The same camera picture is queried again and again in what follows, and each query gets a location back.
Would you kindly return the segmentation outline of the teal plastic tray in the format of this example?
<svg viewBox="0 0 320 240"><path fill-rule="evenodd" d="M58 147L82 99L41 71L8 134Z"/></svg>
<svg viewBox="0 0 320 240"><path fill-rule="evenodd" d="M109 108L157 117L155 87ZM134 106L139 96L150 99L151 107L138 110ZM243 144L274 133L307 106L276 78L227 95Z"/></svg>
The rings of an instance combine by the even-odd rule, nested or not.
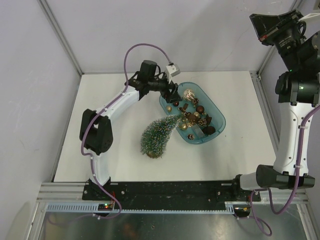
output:
<svg viewBox="0 0 320 240"><path fill-rule="evenodd" d="M184 100L183 93L186 89L191 89L195 93L192 101ZM159 104L166 115L182 115L182 120L177 126L177 131L189 144L199 145L209 142L223 132L226 127L226 119L214 102L209 98L205 91L196 83L183 82L178 86L178 93L182 101L178 103L167 103L162 97L159 98ZM204 107L204 113L196 112L197 106ZM172 111L168 112L166 107L171 106ZM205 118L207 126L215 127L216 132L207 135L203 132L203 126L198 125L198 119Z"/></svg>

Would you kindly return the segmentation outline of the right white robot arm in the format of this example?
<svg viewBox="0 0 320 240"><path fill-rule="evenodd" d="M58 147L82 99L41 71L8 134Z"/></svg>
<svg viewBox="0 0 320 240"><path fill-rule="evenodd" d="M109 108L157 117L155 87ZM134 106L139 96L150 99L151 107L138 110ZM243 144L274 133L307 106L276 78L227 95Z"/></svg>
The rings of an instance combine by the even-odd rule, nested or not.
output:
<svg viewBox="0 0 320 240"><path fill-rule="evenodd" d="M320 99L320 33L305 37L307 19L298 10L280 15L253 13L250 20L262 45L274 46L287 71L275 85L281 115L281 131L273 165L260 164L255 172L239 174L230 188L231 196L242 201L249 191L312 188L307 148L312 114Z"/></svg>

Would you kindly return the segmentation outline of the small green christmas tree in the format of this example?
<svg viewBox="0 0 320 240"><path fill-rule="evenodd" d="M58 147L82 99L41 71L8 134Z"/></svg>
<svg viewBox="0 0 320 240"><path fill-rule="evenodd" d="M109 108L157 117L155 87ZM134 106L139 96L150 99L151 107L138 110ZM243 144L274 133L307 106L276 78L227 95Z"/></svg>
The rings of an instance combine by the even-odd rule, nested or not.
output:
<svg viewBox="0 0 320 240"><path fill-rule="evenodd" d="M161 158L182 118L181 114L171 114L150 123L141 135L140 152L151 159Z"/></svg>

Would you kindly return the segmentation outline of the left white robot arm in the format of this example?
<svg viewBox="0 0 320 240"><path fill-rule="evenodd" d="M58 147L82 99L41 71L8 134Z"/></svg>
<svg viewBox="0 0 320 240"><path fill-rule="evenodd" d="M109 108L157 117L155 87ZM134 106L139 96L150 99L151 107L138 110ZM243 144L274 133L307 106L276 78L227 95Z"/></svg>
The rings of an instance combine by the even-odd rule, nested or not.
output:
<svg viewBox="0 0 320 240"><path fill-rule="evenodd" d="M158 69L156 62L144 60L139 71L126 80L123 90L113 100L96 110L86 109L82 114L79 133L81 153L90 156L90 179L96 184L93 194L100 200L107 199L111 193L106 184L111 177L105 153L114 140L112 126L116 119L150 91L159 92L169 104L182 100L178 85L173 82L173 77L180 74L179 67L170 63L164 72L156 74Z"/></svg>

